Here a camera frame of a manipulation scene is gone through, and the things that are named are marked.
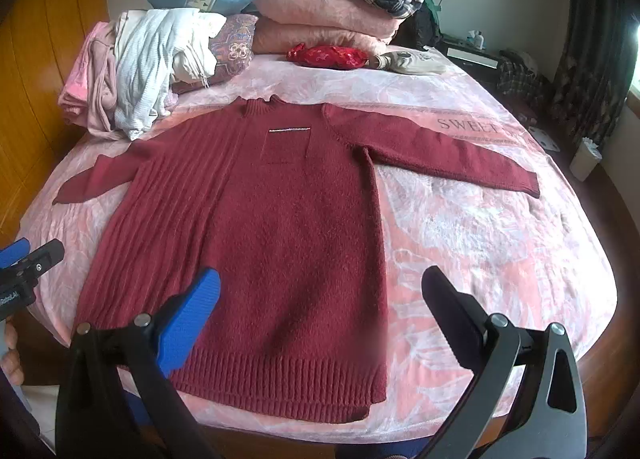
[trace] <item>metal screw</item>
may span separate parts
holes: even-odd
[[[138,327],[146,327],[151,322],[151,316],[146,313],[140,313],[133,319],[133,323]]]
[[[551,331],[556,333],[558,336],[562,336],[564,334],[564,326],[562,326],[562,324],[558,324],[558,322],[553,322],[553,324],[551,324]]]
[[[491,323],[495,325],[495,327],[507,327],[509,321],[505,315],[500,313],[494,313],[491,315]]]
[[[76,329],[78,334],[87,334],[89,331],[91,331],[91,324],[89,324],[89,322],[78,324],[78,328]]]

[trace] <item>sweater sleeve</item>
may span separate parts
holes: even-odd
[[[63,183],[53,204],[81,203],[98,197],[118,185],[133,181],[143,163],[164,152],[179,138],[184,123],[150,140],[132,142],[125,152],[115,158],[101,154],[92,168],[87,168]]]
[[[414,172],[540,197],[538,178],[506,156],[420,127],[407,118],[331,107],[329,123],[373,160]]]

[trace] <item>pink clothing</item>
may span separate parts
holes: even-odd
[[[260,17],[255,23],[252,51],[255,54],[282,53],[304,44],[315,46],[343,46],[356,48],[367,54],[383,54],[387,45],[374,36],[350,32],[328,26],[306,26],[304,24],[280,24],[275,20]]]
[[[279,24],[304,24],[348,30],[391,42],[404,19],[364,0],[257,0],[263,17]]]
[[[117,96],[114,43],[114,23],[98,22],[82,43],[58,97],[66,122],[86,128],[96,138],[108,140],[124,136],[113,127]],[[170,92],[164,106],[172,110],[177,102],[178,96]]]

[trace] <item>nightstand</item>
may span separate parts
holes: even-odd
[[[442,36],[436,49],[455,65],[465,70],[489,93],[495,93],[498,84],[498,62],[500,62],[500,57],[497,54],[475,48],[466,40],[449,35]]]

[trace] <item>ribbed hem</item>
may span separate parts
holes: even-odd
[[[363,419],[386,398],[384,363],[258,357],[194,348],[171,375],[182,392],[251,412],[316,423]]]

